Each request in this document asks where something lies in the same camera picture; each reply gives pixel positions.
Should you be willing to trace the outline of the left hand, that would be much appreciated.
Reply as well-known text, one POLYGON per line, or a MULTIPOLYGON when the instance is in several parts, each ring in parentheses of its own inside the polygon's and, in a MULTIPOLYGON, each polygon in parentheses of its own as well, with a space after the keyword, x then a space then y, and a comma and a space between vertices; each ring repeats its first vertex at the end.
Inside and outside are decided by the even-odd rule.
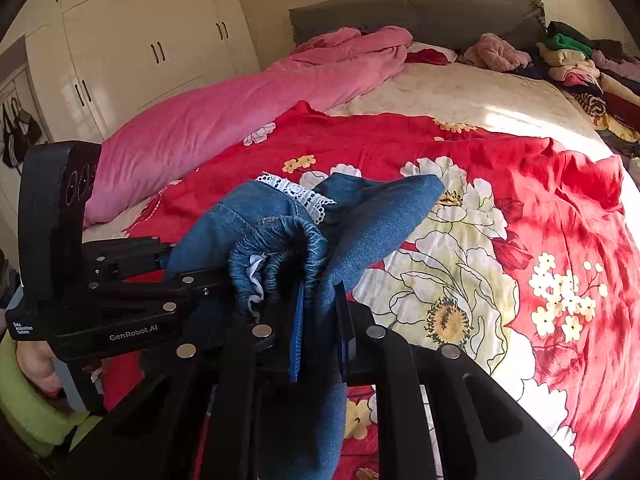
POLYGON ((55 394, 62 388, 55 373, 55 355, 45 341, 17 341, 16 360, 23 375, 45 394, 55 394))

